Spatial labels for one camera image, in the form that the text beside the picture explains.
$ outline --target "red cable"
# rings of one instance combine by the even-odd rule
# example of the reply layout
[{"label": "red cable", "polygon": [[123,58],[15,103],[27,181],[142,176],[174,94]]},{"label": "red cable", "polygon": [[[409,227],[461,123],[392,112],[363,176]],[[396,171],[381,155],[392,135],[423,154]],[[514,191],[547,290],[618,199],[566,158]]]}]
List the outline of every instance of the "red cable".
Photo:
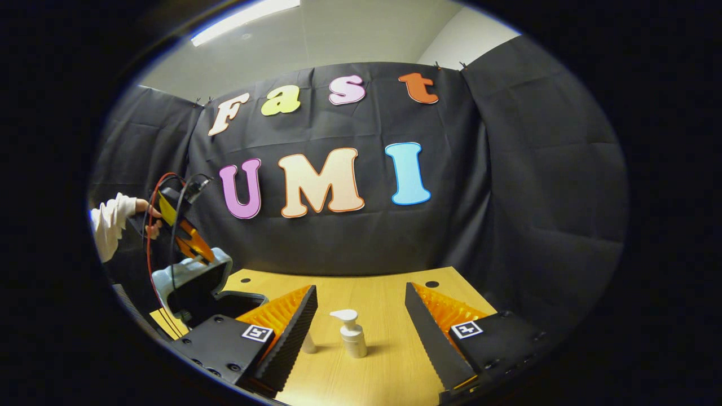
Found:
[{"label": "red cable", "polygon": [[[165,175],[163,175],[163,176],[160,178],[160,180],[158,181],[158,183],[155,184],[155,189],[153,189],[153,195],[151,195],[151,198],[150,198],[150,207],[153,207],[153,205],[155,204],[155,196],[156,196],[156,194],[158,193],[158,188],[160,188],[160,184],[161,184],[168,176],[177,176],[177,177],[180,179],[181,184],[183,184],[183,186],[186,185],[186,182],[184,182],[183,179],[182,179],[178,174],[173,173],[173,172],[168,172],[168,173],[166,173]],[[155,219],[155,218],[153,217],[153,215],[150,215],[150,207],[148,208],[148,210],[149,210],[149,213],[148,213],[148,214],[149,214],[149,216],[148,216],[148,228],[149,228],[149,229],[152,227],[152,225],[153,225],[153,220]],[[164,309],[164,308],[163,308],[163,302],[160,300],[160,296],[158,295],[158,290],[155,288],[155,282],[153,282],[153,271],[151,270],[151,267],[150,267],[150,237],[147,236],[146,239],[147,239],[147,242],[146,242],[145,252],[146,252],[146,260],[147,260],[147,263],[148,263],[148,277],[150,278],[150,284],[153,286],[153,293],[155,294],[155,298],[158,300],[158,304],[160,305],[160,308],[161,308],[161,309]],[[172,321],[171,321],[171,322],[168,323],[168,326],[169,326],[171,329],[173,329],[173,327],[174,327],[175,325],[174,325],[174,324],[172,323]]]}]

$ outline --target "black fabric curtain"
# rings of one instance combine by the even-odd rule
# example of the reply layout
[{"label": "black fabric curtain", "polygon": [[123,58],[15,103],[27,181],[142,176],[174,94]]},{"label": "black fabric curtain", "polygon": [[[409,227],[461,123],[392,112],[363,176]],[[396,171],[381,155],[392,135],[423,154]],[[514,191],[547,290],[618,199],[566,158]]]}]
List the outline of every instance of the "black fabric curtain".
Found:
[{"label": "black fabric curtain", "polygon": [[[412,100],[399,77],[414,72],[433,81],[427,90],[438,102]],[[365,97],[330,103],[330,82],[354,74]],[[300,88],[300,107],[264,116],[266,95],[284,85]],[[219,104],[246,92],[228,128],[210,137]],[[118,191],[146,196],[168,171],[213,176],[188,218],[236,269],[352,276],[453,266],[494,307],[551,332],[576,325],[602,294],[627,224],[625,164],[609,122],[584,86],[523,36],[462,71],[381,62],[322,66],[257,82],[203,107],[138,87],[111,115],[104,137],[93,202]],[[422,148],[426,202],[391,201],[396,171],[384,148],[399,142]],[[365,206],[332,212],[329,192],[320,212],[302,197],[308,213],[283,217],[279,160],[304,154],[320,173],[329,153],[342,147],[358,152],[355,181]],[[226,207],[219,170],[238,167],[237,198],[245,204],[240,167],[252,158],[261,160],[261,209],[241,220]],[[127,257],[144,260],[136,250]],[[140,275],[124,285],[126,292],[148,289],[145,310],[157,308],[144,262],[114,258],[109,266]]]}]

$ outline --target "ceiling light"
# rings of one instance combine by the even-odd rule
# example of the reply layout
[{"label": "ceiling light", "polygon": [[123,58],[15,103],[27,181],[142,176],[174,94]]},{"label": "ceiling light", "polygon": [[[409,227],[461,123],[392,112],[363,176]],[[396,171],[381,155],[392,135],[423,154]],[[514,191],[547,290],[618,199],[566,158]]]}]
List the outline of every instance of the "ceiling light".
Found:
[{"label": "ceiling light", "polygon": [[277,13],[283,10],[292,9],[301,5],[301,0],[262,0],[257,1],[249,7],[245,7],[239,12],[224,18],[219,22],[211,25],[196,36],[191,38],[191,42],[195,46],[206,43],[213,38],[227,33],[236,27],[240,27],[248,22],[257,20],[261,17]]}]

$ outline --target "ceiling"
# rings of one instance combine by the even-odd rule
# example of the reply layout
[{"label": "ceiling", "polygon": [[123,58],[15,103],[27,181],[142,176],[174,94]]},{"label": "ceiling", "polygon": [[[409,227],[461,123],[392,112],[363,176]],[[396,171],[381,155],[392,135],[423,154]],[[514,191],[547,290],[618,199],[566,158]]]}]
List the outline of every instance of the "ceiling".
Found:
[{"label": "ceiling", "polygon": [[139,80],[187,100],[215,98],[258,80],[349,62],[417,63],[462,9],[449,0],[301,0],[199,47],[188,40]]}]

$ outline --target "white pump bottle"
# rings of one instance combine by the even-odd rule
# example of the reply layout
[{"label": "white pump bottle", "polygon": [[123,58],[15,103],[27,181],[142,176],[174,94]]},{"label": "white pump bottle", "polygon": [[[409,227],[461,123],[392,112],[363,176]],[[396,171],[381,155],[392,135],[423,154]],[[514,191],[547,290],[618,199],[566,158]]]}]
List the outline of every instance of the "white pump bottle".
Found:
[{"label": "white pump bottle", "polygon": [[344,340],[346,350],[352,358],[363,358],[366,356],[366,341],[363,337],[363,328],[356,324],[359,314],[352,309],[332,311],[331,315],[344,322],[341,327],[341,337]]}]

